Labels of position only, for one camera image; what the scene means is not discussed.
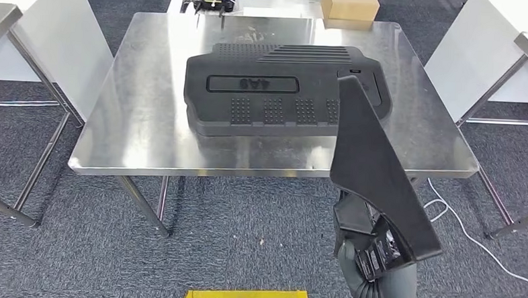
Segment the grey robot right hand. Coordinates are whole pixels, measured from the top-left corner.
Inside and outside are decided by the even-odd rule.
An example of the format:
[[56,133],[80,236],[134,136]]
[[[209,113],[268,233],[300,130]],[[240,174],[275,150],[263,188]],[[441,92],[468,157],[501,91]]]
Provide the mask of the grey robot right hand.
[[406,266],[369,281],[360,272],[354,255],[354,245],[345,240],[337,251],[337,259],[352,298],[417,298],[417,265]]

